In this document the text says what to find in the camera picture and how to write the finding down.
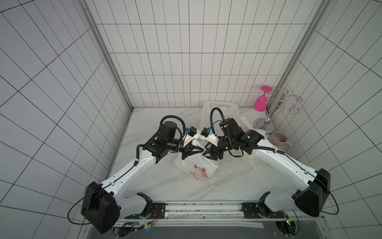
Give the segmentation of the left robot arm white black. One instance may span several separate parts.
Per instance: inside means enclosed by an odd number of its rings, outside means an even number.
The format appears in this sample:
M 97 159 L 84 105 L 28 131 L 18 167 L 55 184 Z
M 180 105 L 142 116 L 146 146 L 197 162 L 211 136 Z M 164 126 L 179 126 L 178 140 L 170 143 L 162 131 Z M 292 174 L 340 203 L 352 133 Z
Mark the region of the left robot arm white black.
M 101 234 L 109 231 L 123 217 L 149 217 L 152 199 L 143 193 L 126 197 L 126 190 L 140 174 L 156 165 L 169 152 L 180 152 L 182 158 L 202 153 L 204 149 L 196 144 L 200 135 L 201 132 L 195 127 L 187 128 L 180 117 L 163 117 L 154 135 L 145 144 L 137 146 L 134 161 L 102 183 L 92 182 L 87 186 L 81 214 Z

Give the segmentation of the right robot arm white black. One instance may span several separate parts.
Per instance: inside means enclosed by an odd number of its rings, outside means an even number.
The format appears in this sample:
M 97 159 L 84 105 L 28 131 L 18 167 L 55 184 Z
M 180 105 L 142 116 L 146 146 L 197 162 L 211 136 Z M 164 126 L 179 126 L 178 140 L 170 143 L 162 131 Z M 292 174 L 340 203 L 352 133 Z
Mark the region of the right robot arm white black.
M 217 144 L 207 145 L 208 148 L 203 154 L 206 158 L 223 159 L 224 153 L 231 150 L 241 152 L 241 156 L 247 153 L 272 166 L 296 186 L 296 190 L 284 195 L 265 192 L 255 207 L 260 217 L 268 218 L 272 212 L 294 209 L 299 209 L 311 217 L 318 217 L 323 212 L 322 208 L 331 194 L 331 175 L 328 171 L 315 170 L 278 150 L 265 138 L 264 131 L 243 131 L 235 119 L 226 119 L 218 107 L 211 110 L 210 120 L 213 120 L 214 112 L 219 112 L 221 116 L 219 127 L 224 135 L 218 138 Z

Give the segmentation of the metal glass rack stand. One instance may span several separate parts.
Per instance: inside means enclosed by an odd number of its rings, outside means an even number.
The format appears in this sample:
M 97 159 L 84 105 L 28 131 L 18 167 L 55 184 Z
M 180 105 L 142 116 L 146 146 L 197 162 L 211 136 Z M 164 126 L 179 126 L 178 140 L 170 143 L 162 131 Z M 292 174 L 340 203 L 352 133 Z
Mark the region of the metal glass rack stand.
M 266 97 L 268 100 L 267 108 L 264 111 L 267 112 L 266 117 L 256 119 L 254 122 L 254 128 L 263 129 L 267 133 L 272 133 L 275 131 L 274 124 L 272 123 L 272 117 L 275 113 L 283 112 L 286 103 L 291 104 L 289 112 L 293 115 L 297 115 L 299 113 L 297 103 L 303 101 L 301 96 L 289 94 L 289 90 L 286 88 L 279 88 L 276 93 L 267 93 Z

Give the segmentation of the pale pink mug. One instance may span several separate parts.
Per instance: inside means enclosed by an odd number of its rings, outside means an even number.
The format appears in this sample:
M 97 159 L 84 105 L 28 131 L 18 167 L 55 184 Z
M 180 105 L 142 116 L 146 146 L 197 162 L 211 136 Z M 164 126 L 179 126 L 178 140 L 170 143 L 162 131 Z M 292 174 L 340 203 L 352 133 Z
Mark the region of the pale pink mug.
M 286 150 L 291 149 L 292 144 L 288 141 L 288 136 L 282 131 L 275 131 L 267 137 L 267 140 L 275 145 L 280 146 Z

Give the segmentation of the pink wine glass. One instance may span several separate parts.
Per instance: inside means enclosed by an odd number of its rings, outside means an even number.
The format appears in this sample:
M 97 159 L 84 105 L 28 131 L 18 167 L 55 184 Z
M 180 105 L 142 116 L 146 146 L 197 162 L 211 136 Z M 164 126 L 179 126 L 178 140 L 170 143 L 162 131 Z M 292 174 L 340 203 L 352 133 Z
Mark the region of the pink wine glass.
M 263 94 L 255 101 L 254 109 L 258 112 L 264 112 L 268 104 L 266 94 L 273 92 L 273 89 L 270 86 L 261 86 L 260 90 Z

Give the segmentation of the aluminium mounting rail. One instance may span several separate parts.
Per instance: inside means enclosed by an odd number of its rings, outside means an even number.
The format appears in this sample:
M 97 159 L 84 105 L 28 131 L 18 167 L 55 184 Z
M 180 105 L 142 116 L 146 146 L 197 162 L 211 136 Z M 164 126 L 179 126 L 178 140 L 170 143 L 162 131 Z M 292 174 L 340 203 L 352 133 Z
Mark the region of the aluminium mounting rail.
M 146 224 L 150 226 L 221 226 L 221 225 L 245 225 L 255 226 L 258 221 L 277 221 L 286 222 L 291 219 L 298 221 L 318 221 L 323 220 L 323 216 L 311 217 L 301 211 L 293 212 L 291 210 L 281 212 L 284 215 L 282 219 L 245 219 L 241 210 L 241 204 L 246 202 L 227 201 L 227 202 L 154 202 L 166 203 L 166 212 L 164 219 L 125 219 L 127 214 L 122 211 L 106 215 L 102 220 L 102 226 L 109 230 L 112 227 L 121 228 L 124 224 L 133 227 L 141 227 Z

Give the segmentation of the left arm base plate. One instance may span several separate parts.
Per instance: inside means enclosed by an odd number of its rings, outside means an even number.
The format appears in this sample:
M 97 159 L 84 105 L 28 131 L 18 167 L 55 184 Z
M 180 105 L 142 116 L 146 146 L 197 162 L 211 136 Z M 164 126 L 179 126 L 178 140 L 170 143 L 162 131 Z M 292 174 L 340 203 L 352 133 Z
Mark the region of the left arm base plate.
M 125 219 L 142 219 L 142 220 L 153 220 L 164 219 L 166 212 L 166 203 L 152 203 L 146 206 L 141 214 L 133 214 L 125 217 Z

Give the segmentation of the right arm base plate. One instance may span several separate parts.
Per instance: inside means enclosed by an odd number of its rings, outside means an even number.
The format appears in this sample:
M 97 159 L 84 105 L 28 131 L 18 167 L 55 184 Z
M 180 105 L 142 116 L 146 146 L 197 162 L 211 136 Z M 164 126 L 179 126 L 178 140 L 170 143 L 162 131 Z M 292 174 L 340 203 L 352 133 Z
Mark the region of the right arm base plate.
M 241 204 L 245 219 L 282 219 L 283 213 L 271 211 L 265 203 L 247 202 Z

